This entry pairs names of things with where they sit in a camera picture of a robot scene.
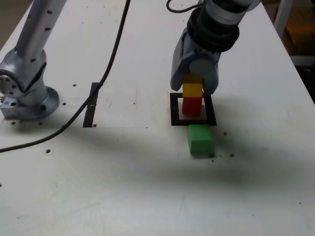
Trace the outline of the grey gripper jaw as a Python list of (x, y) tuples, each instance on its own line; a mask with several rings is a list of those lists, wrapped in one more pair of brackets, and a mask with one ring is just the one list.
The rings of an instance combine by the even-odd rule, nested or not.
[(203, 78), (203, 90), (206, 94), (213, 94), (219, 84), (218, 65), (211, 60), (197, 59), (190, 63), (190, 72)]
[(187, 32), (183, 32), (173, 54), (170, 86), (174, 91), (178, 91), (184, 76), (189, 72), (189, 62), (192, 55), (191, 39)]

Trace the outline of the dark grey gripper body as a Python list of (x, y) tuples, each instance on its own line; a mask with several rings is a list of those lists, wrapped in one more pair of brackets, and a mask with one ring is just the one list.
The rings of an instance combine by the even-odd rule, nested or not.
[(198, 46), (189, 36), (186, 34), (183, 41), (183, 56), (194, 56), (196, 59), (209, 59), (214, 63), (218, 63), (221, 57), (221, 53), (208, 51)]

